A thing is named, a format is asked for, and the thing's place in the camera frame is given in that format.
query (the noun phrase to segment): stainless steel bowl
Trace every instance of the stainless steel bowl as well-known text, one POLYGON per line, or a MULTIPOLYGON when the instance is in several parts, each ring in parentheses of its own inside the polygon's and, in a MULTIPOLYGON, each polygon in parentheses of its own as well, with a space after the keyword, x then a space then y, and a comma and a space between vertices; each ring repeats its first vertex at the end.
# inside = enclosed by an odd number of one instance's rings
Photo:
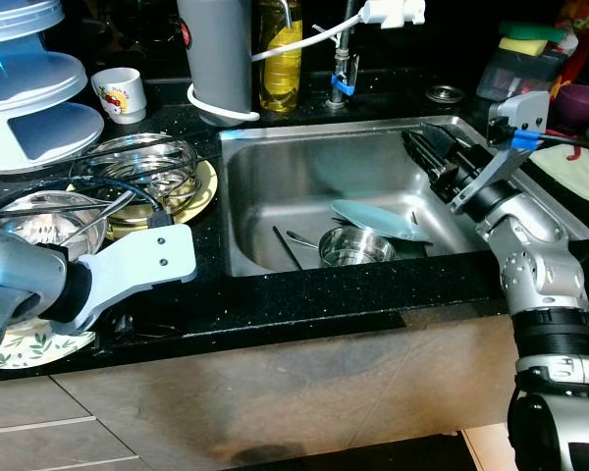
MULTIPOLYGON (((18 199, 7 206, 4 211, 96 202, 94 198, 71 191, 40 191, 18 199)), ((16 234, 30 243, 59 244, 93 221, 98 214, 100 214, 99 209, 87 209, 67 213, 3 218, 0 219, 0 229, 16 234)), ((70 239, 66 244, 70 260, 76 260, 86 253, 96 253, 105 239, 106 231, 107 221, 103 219, 83 234, 70 239)))
MULTIPOLYGON (((179 169, 132 181, 157 198, 173 214, 177 214, 192 200, 201 185, 196 177, 198 157, 190 145, 182 140, 175 140, 137 150, 113 152, 118 147, 152 142, 164 137, 169 136, 146 132, 103 142, 93 152, 109 151, 109 154, 77 162, 71 170, 71 175, 95 175, 124 180, 142 172, 185 164, 179 169)), ((123 191, 120 188, 103 188, 94 196, 103 201, 113 201, 123 191)), ((142 226, 151 214, 152 210, 147 204, 130 205, 115 213, 109 221, 114 225, 142 226)))
POLYGON ((318 244, 318 252, 330 267, 395 260, 395 250, 385 238, 370 230, 352 227, 326 232, 318 244))

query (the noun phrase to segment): dish soap bottle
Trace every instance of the dish soap bottle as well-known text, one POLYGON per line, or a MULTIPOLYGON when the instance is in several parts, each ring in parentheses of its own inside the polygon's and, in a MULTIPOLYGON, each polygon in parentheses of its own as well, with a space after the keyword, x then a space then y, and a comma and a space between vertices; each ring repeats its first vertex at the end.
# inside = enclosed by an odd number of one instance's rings
MULTIPOLYGON (((300 0, 259 0, 259 13, 261 51, 302 40, 300 0)), ((262 108, 286 112, 296 107, 300 69, 300 49, 269 57, 260 63, 259 102, 262 108)))

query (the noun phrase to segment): granite countertop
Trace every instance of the granite countertop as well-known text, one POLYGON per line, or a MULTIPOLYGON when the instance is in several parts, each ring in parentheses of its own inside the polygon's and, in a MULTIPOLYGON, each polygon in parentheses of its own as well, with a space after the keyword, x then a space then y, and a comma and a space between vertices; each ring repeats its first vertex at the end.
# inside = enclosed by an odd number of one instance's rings
MULTIPOLYGON (((407 77, 365 75, 358 79, 362 94, 352 98, 348 109, 333 114, 323 105, 326 92, 313 91, 314 83, 310 80, 304 85, 296 111, 284 116, 262 113, 259 123, 247 126, 456 115, 484 131, 488 103, 465 99, 460 106, 438 105, 422 93, 424 82, 432 77, 407 77), (398 82, 401 88, 395 87, 398 82)), ((191 133, 189 143, 213 163, 220 152, 217 130, 203 124, 196 110, 184 103, 186 88, 184 82, 151 83, 152 106, 147 118, 123 127, 106 119, 101 139, 147 131, 191 133)), ((0 177, 0 196, 33 179, 65 175, 68 169, 69 166, 57 166, 39 174, 0 177)), ((524 171, 589 227, 589 203, 532 164, 526 164, 524 171)), ((188 224, 198 270, 194 281, 159 287, 118 303, 99 322, 100 333, 92 345, 44 366, 0 370, 0 380, 497 315, 506 309, 497 262, 489 252, 231 278, 225 275, 223 266, 218 193, 188 224), (484 309, 452 308, 461 303, 481 303, 484 309), (133 318, 130 332, 112 332, 110 320, 119 316, 133 318)), ((589 294, 589 240, 573 242, 570 249, 583 263, 589 294)))

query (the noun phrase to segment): stainless steel sink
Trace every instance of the stainless steel sink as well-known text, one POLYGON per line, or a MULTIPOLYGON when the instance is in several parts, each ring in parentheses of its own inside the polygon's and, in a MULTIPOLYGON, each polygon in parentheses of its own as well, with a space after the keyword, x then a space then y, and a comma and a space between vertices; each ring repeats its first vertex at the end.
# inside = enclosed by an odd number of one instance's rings
MULTIPOLYGON (((430 190, 427 176, 405 152, 401 130, 421 122, 446 126, 469 143, 483 137, 452 116, 221 132, 220 177, 227 273, 234 277, 295 270, 273 226, 318 241, 338 222, 334 199, 353 199, 412 215, 431 237, 394 241, 399 258, 488 249, 467 216, 456 216, 430 190)), ((513 184, 532 193, 572 238, 589 230, 539 185, 518 171, 513 184)), ((303 268, 321 268, 314 249, 289 241, 303 268)))

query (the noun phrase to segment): decorative plate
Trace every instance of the decorative plate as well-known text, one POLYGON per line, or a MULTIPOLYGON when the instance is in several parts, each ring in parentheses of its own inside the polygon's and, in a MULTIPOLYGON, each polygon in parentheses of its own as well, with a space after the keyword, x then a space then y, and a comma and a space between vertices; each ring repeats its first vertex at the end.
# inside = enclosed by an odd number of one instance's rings
POLYGON ((0 344, 0 369, 19 370, 45 365, 83 348, 94 337, 94 332, 76 337, 60 336, 50 330, 48 321, 35 319, 24 329, 7 331, 0 344))

